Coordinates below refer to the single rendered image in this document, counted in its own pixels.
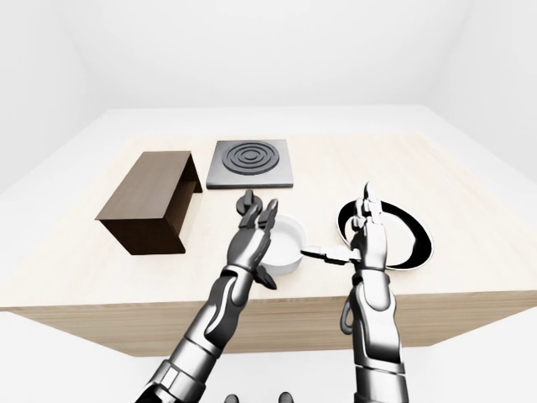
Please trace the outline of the black plate with white rim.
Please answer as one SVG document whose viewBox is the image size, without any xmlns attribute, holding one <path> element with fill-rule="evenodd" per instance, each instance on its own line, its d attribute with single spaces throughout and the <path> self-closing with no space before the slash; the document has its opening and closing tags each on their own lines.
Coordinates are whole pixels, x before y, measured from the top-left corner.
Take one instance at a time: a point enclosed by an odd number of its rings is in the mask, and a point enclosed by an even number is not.
<svg viewBox="0 0 537 403">
<path fill-rule="evenodd" d="M 354 215 L 356 202 L 349 201 L 344 204 L 338 212 L 336 226 L 340 237 L 347 247 L 351 245 L 352 237 L 346 233 L 346 225 Z M 391 204 L 387 201 L 381 201 L 383 212 L 398 218 L 412 233 L 414 243 L 411 255 L 399 264 L 388 265 L 389 270 L 414 270 L 425 264 L 433 254 L 433 238 L 428 229 L 417 219 L 403 208 Z"/>
</svg>

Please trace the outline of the round black stove knob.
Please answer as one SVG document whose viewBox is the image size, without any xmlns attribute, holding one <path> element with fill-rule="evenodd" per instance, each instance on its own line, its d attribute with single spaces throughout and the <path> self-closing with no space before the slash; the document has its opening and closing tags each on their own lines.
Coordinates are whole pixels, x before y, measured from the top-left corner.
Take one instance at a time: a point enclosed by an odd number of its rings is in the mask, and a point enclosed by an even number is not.
<svg viewBox="0 0 537 403">
<path fill-rule="evenodd" d="M 247 189 L 244 195 L 237 199 L 236 211 L 243 217 L 252 207 L 256 207 L 257 212 L 260 213 L 263 210 L 263 202 L 260 197 L 254 194 L 252 189 Z"/>
</svg>

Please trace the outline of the flat grey stove plate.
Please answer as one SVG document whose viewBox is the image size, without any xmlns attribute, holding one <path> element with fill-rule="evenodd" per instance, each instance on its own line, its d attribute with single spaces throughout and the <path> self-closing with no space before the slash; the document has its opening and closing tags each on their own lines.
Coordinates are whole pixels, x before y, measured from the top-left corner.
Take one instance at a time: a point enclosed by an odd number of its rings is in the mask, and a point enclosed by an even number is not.
<svg viewBox="0 0 537 403">
<path fill-rule="evenodd" d="M 285 139 L 219 140 L 207 189 L 292 188 L 293 172 Z"/>
</svg>

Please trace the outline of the dark brown wooden cabinet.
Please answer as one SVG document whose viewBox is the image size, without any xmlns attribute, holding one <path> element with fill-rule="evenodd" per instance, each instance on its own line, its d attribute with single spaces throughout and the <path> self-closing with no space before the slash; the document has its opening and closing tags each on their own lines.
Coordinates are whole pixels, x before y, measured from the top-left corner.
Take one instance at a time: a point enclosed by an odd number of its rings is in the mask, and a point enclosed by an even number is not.
<svg viewBox="0 0 537 403">
<path fill-rule="evenodd" d="M 201 192 L 190 151 L 145 151 L 96 220 L 131 255 L 183 254 L 180 231 Z"/>
</svg>

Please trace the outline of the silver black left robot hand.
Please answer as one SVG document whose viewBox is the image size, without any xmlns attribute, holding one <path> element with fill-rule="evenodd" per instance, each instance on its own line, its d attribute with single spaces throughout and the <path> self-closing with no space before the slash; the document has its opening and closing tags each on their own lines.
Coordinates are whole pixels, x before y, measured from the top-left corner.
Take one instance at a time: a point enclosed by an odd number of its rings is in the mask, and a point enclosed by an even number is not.
<svg viewBox="0 0 537 403">
<path fill-rule="evenodd" d="M 275 224 L 279 201 L 274 198 L 262 211 L 252 205 L 242 216 L 238 231 L 233 236 L 227 251 L 227 264 L 245 269 L 254 280 L 270 290 L 277 285 L 272 276 L 261 265 L 261 260 L 271 244 L 271 230 Z"/>
</svg>

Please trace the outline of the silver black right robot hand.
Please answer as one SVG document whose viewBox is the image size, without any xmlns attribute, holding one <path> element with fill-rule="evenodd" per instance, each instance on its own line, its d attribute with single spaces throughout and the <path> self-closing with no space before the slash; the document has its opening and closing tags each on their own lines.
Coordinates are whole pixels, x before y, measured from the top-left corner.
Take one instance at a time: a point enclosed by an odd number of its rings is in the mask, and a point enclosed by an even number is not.
<svg viewBox="0 0 537 403">
<path fill-rule="evenodd" d="M 382 212 L 382 201 L 369 181 L 364 186 L 363 197 L 345 204 L 337 215 L 337 229 L 346 247 L 310 246 L 303 248 L 301 253 L 328 264 L 353 263 L 359 270 L 384 271 L 387 236 L 381 222 Z"/>
</svg>

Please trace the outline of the white bowl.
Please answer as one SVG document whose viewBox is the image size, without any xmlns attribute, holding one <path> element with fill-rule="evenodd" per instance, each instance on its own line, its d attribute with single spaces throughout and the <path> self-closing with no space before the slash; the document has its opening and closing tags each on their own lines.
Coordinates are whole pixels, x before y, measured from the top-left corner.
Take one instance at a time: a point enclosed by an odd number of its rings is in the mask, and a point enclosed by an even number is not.
<svg viewBox="0 0 537 403">
<path fill-rule="evenodd" d="M 271 230 L 271 243 L 261 265 L 272 276 L 289 275 L 297 270 L 302 260 L 301 250 L 306 244 L 303 226 L 294 218 L 279 214 Z"/>
</svg>

